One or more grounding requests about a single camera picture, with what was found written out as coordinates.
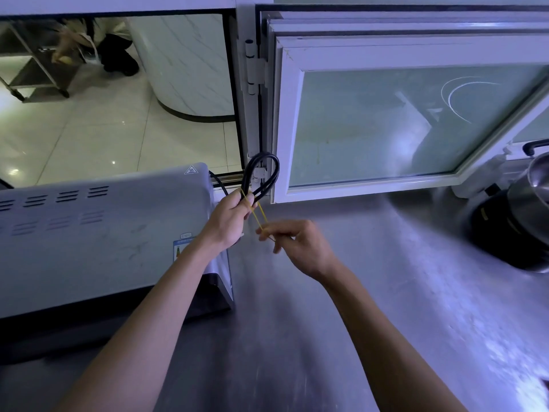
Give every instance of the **sticker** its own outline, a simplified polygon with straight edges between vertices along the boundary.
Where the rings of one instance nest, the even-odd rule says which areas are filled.
[[[186,248],[194,237],[183,238],[181,240],[175,240],[174,242],[174,262],[177,260],[177,256],[181,254],[184,248]]]
[[[194,166],[191,166],[189,169],[187,169],[187,172],[185,172],[185,175],[191,175],[192,173],[198,173],[198,171],[194,168]]]

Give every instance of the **black pants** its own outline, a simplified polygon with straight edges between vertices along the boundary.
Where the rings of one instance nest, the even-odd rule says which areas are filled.
[[[126,76],[132,76],[139,71],[139,65],[136,60],[126,52],[132,41],[117,36],[116,34],[107,34],[105,39],[97,46],[97,53],[101,57],[103,68],[107,72],[122,72]]]

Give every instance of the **stainless steel countertop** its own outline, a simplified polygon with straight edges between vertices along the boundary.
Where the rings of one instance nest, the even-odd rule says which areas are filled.
[[[549,276],[470,244],[470,206],[433,189],[265,209],[315,220],[469,411],[545,411]],[[236,310],[183,327],[156,410],[377,410],[326,292],[255,227],[229,251]],[[0,409],[48,410],[96,352],[1,368]]]

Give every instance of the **metal rack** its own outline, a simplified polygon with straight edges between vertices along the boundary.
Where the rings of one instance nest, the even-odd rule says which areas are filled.
[[[0,30],[0,57],[30,56],[30,60],[10,82],[0,78],[11,95],[24,102],[27,98],[18,89],[53,88],[65,98],[69,97],[67,88],[78,67],[51,63],[58,39],[58,33],[43,21],[5,23],[3,31]]]

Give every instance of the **tiled floor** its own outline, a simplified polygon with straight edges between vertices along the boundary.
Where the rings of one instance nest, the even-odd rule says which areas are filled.
[[[25,62],[0,58],[0,76],[11,80]],[[236,124],[172,116],[142,70],[123,77],[84,65],[69,92],[22,104],[0,88],[0,178],[23,187],[196,162],[215,173],[241,170]]]

